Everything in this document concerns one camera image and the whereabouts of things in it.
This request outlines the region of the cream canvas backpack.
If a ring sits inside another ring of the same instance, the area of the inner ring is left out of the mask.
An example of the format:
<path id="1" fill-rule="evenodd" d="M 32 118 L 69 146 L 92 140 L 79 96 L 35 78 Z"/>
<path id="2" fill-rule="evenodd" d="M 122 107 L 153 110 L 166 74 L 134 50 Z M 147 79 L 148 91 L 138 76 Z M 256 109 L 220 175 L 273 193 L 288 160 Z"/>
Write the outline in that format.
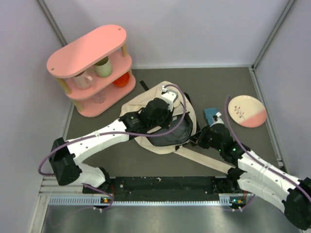
<path id="1" fill-rule="evenodd" d="M 129 102 L 125 103 L 121 107 L 121 116 L 129 112 L 138 111 L 143 107 L 146 107 L 147 103 L 154 98 L 159 98 L 162 93 L 162 87 L 171 84 L 168 81 L 163 81 L 145 91 L 144 93 L 136 96 Z M 198 152 L 194 152 L 184 147 L 184 144 L 189 141 L 186 139 L 187 136 L 192 136 L 198 131 L 197 119 L 194 108 L 189 100 L 186 100 L 186 106 L 183 106 L 183 99 L 181 94 L 175 87 L 169 87 L 178 94 L 178 98 L 174 103 L 173 121 L 171 122 L 170 129 L 175 126 L 182 114 L 186 110 L 186 115 L 176 130 L 172 133 L 161 137 L 142 137 L 135 138 L 135 141 L 143 148 L 156 153 L 156 154 L 169 154 L 176 153 L 185 158 L 188 158 L 194 162 L 200 163 L 204 166 L 210 167 L 214 170 L 220 171 L 227 174 L 228 171 L 233 167 L 224 162 L 212 159 L 208 156 L 202 155 Z"/>

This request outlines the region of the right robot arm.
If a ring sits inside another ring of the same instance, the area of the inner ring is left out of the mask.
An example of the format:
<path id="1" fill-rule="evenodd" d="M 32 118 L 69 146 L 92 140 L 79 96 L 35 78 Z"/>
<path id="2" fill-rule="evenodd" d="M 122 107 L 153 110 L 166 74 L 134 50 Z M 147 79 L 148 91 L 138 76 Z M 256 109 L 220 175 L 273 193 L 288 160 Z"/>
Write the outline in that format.
<path id="1" fill-rule="evenodd" d="M 190 137 L 204 149 L 213 148 L 234 165 L 227 174 L 232 192 L 250 192 L 279 209 L 297 228 L 311 227 L 311 180 L 300 179 L 264 161 L 249 147 L 234 140 L 222 123 L 205 126 Z"/>

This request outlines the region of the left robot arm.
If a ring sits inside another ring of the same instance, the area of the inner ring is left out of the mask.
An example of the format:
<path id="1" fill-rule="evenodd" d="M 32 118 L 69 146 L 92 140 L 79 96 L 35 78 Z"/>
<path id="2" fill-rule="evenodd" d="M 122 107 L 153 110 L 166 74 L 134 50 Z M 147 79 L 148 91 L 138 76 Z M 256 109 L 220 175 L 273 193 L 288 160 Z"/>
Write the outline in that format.
<path id="1" fill-rule="evenodd" d="M 167 128 L 172 120 L 174 98 L 155 98 L 145 107 L 128 112 L 108 126 L 86 135 L 86 140 L 55 140 L 53 148 L 61 146 L 50 159 L 56 180 L 60 186 L 82 183 L 93 186 L 99 192 L 110 188 L 110 177 L 100 167 L 84 164 L 84 160 L 104 149 L 129 141 L 155 127 Z"/>

